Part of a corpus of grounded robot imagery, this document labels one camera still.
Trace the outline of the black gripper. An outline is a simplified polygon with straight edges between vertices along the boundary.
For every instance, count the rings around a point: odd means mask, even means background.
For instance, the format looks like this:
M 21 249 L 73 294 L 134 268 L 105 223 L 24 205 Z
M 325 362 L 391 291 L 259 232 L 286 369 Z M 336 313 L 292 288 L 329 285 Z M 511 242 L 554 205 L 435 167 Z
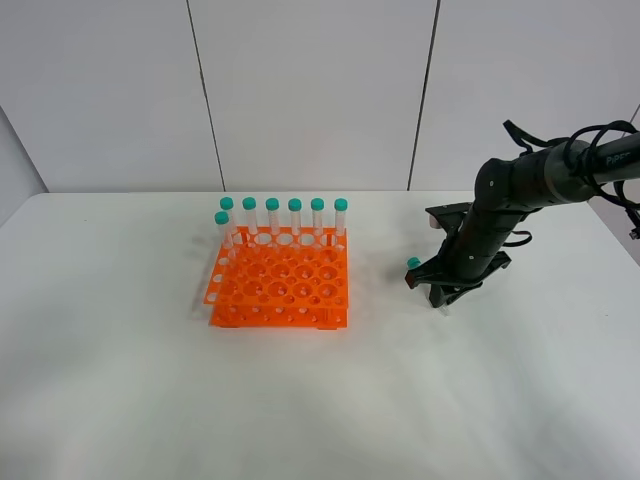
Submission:
M 433 308 L 449 306 L 510 265 L 511 258 L 502 251 L 510 234 L 510 228 L 466 231 L 459 227 L 445 232 L 437 254 L 409 269 L 405 282 L 410 289 L 430 285 L 428 300 Z

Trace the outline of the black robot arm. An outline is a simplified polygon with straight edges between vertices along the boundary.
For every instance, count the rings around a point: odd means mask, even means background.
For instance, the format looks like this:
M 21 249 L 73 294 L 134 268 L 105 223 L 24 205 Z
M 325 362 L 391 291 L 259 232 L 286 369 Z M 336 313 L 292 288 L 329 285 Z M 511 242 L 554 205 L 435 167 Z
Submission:
M 491 158 L 479 170 L 471 203 L 427 208 L 446 237 L 437 254 L 410 262 L 409 288 L 429 286 L 434 308 L 449 306 L 509 266 L 506 251 L 532 239 L 517 226 L 544 208 L 600 197 L 621 207 L 632 223 L 639 205 L 624 184 L 639 177 L 639 131 L 627 121 L 582 128 L 569 137 L 538 139 L 510 121 L 505 130 L 522 149 L 514 160 Z

